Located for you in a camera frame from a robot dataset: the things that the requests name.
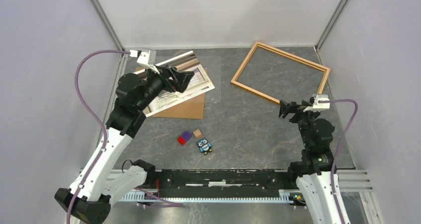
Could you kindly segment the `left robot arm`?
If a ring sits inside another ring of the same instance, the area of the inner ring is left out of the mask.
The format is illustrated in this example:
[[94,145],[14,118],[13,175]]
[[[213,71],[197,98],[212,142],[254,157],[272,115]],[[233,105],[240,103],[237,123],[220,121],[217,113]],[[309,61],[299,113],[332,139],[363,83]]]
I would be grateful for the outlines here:
[[55,194],[55,200],[67,213],[67,223],[75,217],[87,224],[101,224],[131,190],[155,184],[153,169],[139,165],[131,166],[109,183],[106,180],[144,123],[144,109],[164,90],[183,93],[193,77],[193,71],[153,67],[145,78],[129,73],[119,79],[114,109],[108,121],[100,123],[103,135],[96,150],[69,188],[60,188]]

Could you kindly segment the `printed photo sheet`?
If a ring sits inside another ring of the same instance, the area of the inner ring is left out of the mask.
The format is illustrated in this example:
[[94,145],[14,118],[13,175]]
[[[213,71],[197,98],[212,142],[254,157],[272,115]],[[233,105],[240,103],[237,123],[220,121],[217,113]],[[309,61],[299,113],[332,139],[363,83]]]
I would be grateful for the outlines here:
[[187,89],[183,93],[163,91],[144,109],[147,117],[202,119],[204,116],[205,93],[215,88],[207,70],[202,67],[193,51],[156,64],[171,66],[178,71],[194,72]]

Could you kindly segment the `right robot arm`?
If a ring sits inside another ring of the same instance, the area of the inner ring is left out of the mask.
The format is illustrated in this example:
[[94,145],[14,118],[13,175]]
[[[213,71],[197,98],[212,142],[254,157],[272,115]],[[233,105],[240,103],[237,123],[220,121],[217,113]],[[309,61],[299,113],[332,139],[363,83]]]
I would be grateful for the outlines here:
[[293,116],[290,123],[297,124],[304,149],[301,161],[288,167],[287,183],[298,188],[306,208],[315,224],[350,223],[343,199],[340,196],[339,176],[330,148],[335,127],[314,111],[315,101],[297,104],[280,101],[279,117]]

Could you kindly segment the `wooden picture frame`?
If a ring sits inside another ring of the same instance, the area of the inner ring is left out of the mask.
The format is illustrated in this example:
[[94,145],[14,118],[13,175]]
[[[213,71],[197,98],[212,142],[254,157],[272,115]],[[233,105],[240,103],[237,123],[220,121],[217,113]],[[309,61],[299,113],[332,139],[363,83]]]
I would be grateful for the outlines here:
[[285,58],[288,58],[290,60],[296,61],[296,62],[298,62],[300,64],[306,65],[306,66],[311,67],[313,69],[316,69],[318,71],[322,71],[323,72],[323,76],[322,76],[322,80],[321,80],[321,82],[319,84],[319,87],[317,89],[317,92],[319,94],[321,94],[323,92],[324,87],[325,87],[325,85],[327,83],[327,80],[328,80],[328,76],[329,76],[330,71],[331,71],[330,68],[328,68],[326,66],[323,66],[323,65],[320,65],[318,63],[312,62],[310,60],[304,59],[304,58],[299,57],[297,55],[294,55],[292,53],[289,53],[289,52],[283,51],[281,49],[275,48],[273,46],[264,44],[264,43],[259,42],[259,41],[256,41],[254,43],[254,45],[251,47],[251,49],[248,52],[248,54],[246,55],[245,59],[243,60],[243,62],[241,63],[240,67],[236,71],[235,75],[231,79],[231,82],[230,83],[233,86],[238,87],[240,89],[243,89],[243,90],[245,90],[247,92],[250,92],[250,93],[252,93],[252,94],[254,94],[254,95],[256,95],[256,96],[258,96],[260,98],[263,98],[263,99],[265,99],[267,101],[270,101],[270,102],[272,102],[274,104],[279,104],[280,103],[280,100],[279,99],[276,99],[276,98],[274,98],[272,96],[269,96],[269,95],[267,95],[267,94],[265,94],[263,92],[260,92],[260,91],[258,91],[256,89],[251,88],[251,87],[249,87],[249,86],[247,86],[245,84],[242,84],[242,83],[240,83],[238,81],[240,75],[242,74],[242,72],[246,68],[247,64],[249,63],[251,57],[254,55],[254,53],[255,53],[255,51],[256,51],[257,48],[261,48],[261,49],[270,51],[272,53],[275,53],[275,54],[280,55],[282,57],[285,57]]

